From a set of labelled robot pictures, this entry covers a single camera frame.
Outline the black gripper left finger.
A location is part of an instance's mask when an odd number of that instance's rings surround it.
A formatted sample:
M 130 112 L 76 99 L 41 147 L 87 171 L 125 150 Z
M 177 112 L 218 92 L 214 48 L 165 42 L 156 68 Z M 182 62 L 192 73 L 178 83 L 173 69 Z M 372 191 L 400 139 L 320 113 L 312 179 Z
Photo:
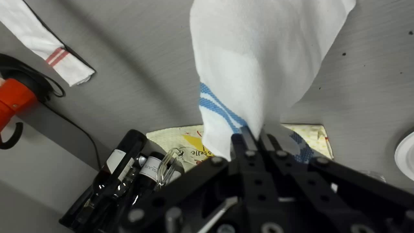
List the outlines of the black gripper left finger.
M 129 209 L 124 233 L 278 232 L 272 156 L 270 140 L 241 128 L 228 159 L 212 157 Z

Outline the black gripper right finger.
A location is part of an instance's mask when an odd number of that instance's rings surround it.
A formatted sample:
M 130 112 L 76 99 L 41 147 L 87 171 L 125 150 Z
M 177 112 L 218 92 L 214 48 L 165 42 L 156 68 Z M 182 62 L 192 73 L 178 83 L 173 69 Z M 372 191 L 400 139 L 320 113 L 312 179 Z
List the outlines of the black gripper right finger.
M 324 157 L 306 163 L 259 135 L 276 192 L 315 218 L 316 233 L 414 233 L 414 196 Z

